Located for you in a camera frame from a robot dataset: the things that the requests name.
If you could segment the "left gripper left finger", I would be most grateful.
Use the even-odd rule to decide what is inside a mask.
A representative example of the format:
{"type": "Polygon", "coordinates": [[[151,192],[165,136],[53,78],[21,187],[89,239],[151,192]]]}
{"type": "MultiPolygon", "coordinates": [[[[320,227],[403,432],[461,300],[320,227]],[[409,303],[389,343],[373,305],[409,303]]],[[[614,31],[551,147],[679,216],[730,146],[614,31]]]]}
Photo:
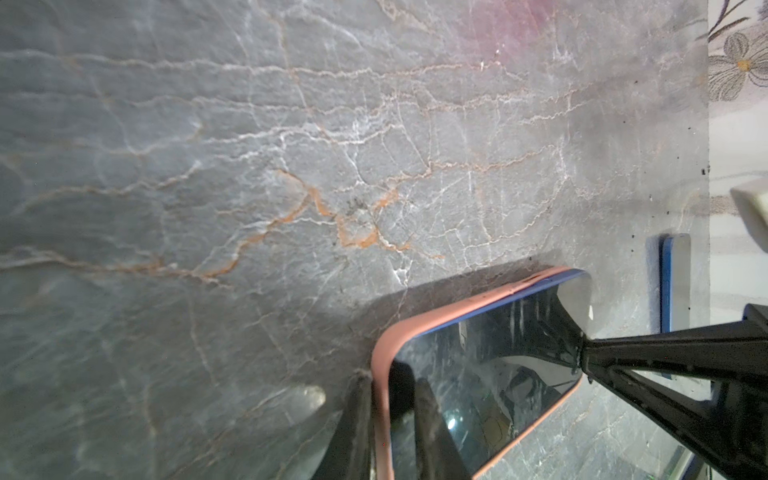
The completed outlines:
{"type": "Polygon", "coordinates": [[[372,376],[357,371],[345,408],[313,480],[366,480],[371,473],[372,376]]]}

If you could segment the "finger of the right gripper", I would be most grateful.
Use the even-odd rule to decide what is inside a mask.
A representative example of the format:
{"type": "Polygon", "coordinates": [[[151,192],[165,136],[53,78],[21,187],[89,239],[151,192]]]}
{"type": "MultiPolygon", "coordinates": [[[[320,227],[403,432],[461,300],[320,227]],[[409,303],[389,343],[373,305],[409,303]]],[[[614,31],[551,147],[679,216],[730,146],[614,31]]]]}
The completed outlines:
{"type": "Polygon", "coordinates": [[[581,366],[723,477],[766,478],[766,306],[732,323],[585,340],[581,366]]]}

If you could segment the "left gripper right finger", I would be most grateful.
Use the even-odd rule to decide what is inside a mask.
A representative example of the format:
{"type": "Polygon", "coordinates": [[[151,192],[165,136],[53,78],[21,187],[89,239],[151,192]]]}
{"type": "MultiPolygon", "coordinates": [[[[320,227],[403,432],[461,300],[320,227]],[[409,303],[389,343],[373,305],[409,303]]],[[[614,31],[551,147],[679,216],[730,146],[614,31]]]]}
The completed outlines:
{"type": "Polygon", "coordinates": [[[418,478],[421,480],[470,479],[451,432],[426,379],[414,390],[414,429],[418,478]]]}

